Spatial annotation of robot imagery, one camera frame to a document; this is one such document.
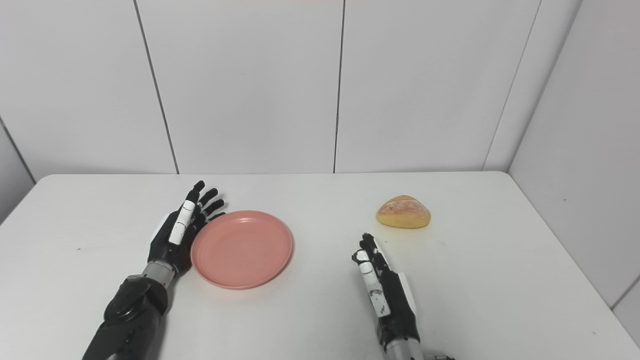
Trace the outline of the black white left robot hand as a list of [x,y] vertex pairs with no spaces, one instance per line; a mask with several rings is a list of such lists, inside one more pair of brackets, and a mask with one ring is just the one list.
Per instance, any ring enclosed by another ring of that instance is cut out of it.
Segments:
[[180,207],[167,215],[151,240],[148,262],[163,262],[177,276],[192,268],[195,237],[211,221],[225,214],[221,209],[226,202],[218,196],[218,189],[213,187],[202,193],[205,186],[203,180],[197,182]]

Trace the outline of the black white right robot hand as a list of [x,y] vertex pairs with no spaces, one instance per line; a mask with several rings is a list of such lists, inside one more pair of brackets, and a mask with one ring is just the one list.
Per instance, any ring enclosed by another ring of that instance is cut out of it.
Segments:
[[416,314],[403,277],[391,269],[372,234],[362,234],[351,259],[358,265],[377,317],[376,333],[384,351],[397,340],[420,342]]

